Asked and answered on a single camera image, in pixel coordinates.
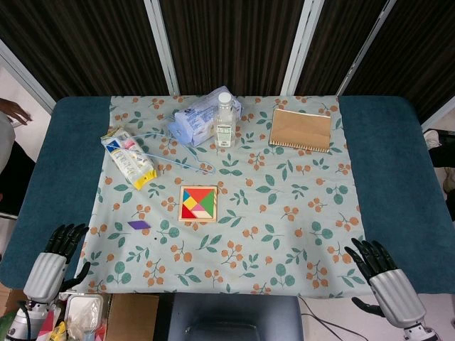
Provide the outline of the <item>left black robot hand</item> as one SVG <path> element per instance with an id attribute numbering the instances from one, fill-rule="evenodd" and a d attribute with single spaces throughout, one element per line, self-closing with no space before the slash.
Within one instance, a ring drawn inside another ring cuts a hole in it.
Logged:
<path id="1" fill-rule="evenodd" d="M 23 289 L 31 305 L 48 305 L 59 293 L 82 283 L 89 273 L 90 262 L 84 263 L 75 278 L 67 280 L 65 274 L 80 240 L 88 230 L 85 224 L 63 224 L 53 231 L 44 251 L 35 260 Z"/>

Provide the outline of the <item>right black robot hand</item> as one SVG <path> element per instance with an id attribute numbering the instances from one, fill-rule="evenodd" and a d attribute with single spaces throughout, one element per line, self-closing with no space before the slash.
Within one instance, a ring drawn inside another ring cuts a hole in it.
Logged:
<path id="1" fill-rule="evenodd" d="M 396 328 L 412 328 L 422 323 L 426 309 L 386 248 L 377 241 L 356 238 L 351 241 L 355 249 L 346 247 L 345 251 L 354 260 L 378 304 L 367 304 L 357 297 L 352 298 L 352 302 L 366 313 L 386 318 Z"/>

